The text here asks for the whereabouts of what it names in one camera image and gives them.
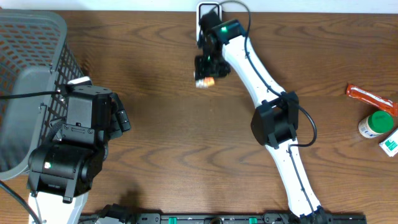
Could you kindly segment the white medicine box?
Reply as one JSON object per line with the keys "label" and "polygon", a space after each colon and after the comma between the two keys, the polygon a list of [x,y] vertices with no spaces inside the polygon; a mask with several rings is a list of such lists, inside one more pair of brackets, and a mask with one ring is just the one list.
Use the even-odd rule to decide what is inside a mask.
{"label": "white medicine box", "polygon": [[398,129],[393,131],[385,140],[379,143],[379,147],[389,156],[394,157],[397,154]]}

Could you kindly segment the green-capped white bottle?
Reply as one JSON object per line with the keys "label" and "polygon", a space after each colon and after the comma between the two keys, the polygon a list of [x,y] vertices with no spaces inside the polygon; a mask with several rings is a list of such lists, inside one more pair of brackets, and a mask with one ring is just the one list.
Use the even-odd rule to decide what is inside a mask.
{"label": "green-capped white bottle", "polygon": [[359,133],[368,139],[389,132],[394,126],[392,116],[385,111],[377,111],[367,116],[358,124]]}

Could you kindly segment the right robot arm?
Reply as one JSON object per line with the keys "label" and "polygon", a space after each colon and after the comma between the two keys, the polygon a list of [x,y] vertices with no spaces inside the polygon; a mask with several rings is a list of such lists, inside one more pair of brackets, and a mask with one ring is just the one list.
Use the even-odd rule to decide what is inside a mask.
{"label": "right robot arm", "polygon": [[255,107],[251,131],[276,164],[290,211],[300,223],[325,222],[299,155],[297,129],[304,109],[298,96],[271,77],[251,45],[249,31],[238,20],[223,22],[220,16],[211,10],[197,18],[197,45],[203,53],[195,57],[196,86],[206,88],[232,70],[238,74]]}

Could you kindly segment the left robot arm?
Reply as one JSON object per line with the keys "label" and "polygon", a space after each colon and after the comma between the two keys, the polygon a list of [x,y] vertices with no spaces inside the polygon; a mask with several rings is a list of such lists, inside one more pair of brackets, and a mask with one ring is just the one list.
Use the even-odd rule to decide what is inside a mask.
{"label": "left robot arm", "polygon": [[93,85],[62,85],[67,115],[29,156],[29,205],[35,223],[78,223],[108,156],[108,142],[130,130],[117,93]]}

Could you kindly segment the orange Top chocolate bar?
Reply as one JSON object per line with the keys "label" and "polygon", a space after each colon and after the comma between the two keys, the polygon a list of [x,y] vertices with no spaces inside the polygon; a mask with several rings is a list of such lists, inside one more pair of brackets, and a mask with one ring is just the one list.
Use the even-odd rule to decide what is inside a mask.
{"label": "orange Top chocolate bar", "polygon": [[377,107],[379,110],[389,113],[391,116],[397,116],[397,103],[378,96],[370,91],[364,90],[356,85],[348,84],[346,89],[348,97],[365,102]]}

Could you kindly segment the small orange box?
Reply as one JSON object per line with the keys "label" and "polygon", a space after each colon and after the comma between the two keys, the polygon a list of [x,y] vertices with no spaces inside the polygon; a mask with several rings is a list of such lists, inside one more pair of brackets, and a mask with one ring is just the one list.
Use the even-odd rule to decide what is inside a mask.
{"label": "small orange box", "polygon": [[195,86],[197,88],[209,88],[215,84],[215,79],[213,77],[205,77],[195,81]]}

